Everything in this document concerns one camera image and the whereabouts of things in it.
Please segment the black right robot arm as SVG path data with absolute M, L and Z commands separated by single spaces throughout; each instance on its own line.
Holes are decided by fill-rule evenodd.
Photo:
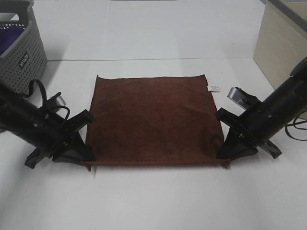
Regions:
M 216 118 L 229 126 L 216 157 L 236 160 L 255 155 L 261 148 L 276 159 L 282 152 L 270 138 L 307 110 L 307 60 L 299 62 L 290 77 L 264 101 L 238 87 L 231 88 L 227 97 L 244 112 L 240 116 L 223 108 L 216 112 Z

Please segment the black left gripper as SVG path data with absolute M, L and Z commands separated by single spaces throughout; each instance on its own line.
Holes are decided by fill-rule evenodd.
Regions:
M 92 121 L 93 115 L 87 110 L 68 120 L 46 110 L 24 112 L 24 140 L 35 146 L 24 164 L 33 169 L 46 157 L 55 163 L 75 165 L 82 165 L 82 161 L 94 161 L 92 149 L 79 133 L 82 127 Z

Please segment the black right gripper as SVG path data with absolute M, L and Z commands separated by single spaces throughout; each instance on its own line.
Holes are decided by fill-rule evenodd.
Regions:
M 281 155 L 281 150 L 270 140 L 262 141 L 257 138 L 240 122 L 235 114 L 220 108 L 216 118 L 229 126 L 227 137 L 221 149 L 216 154 L 218 159 L 237 160 L 258 153 L 257 148 L 265 150 L 274 159 Z

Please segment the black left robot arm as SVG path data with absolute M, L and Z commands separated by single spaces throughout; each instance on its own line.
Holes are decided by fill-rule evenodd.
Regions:
M 35 147 L 25 166 L 33 169 L 44 158 L 77 165 L 94 161 L 92 149 L 79 132 L 93 121 L 93 115 L 83 110 L 69 117 L 70 109 L 58 102 L 61 93 L 48 99 L 39 80 L 31 80 L 28 91 L 25 94 L 0 87 L 0 128 Z

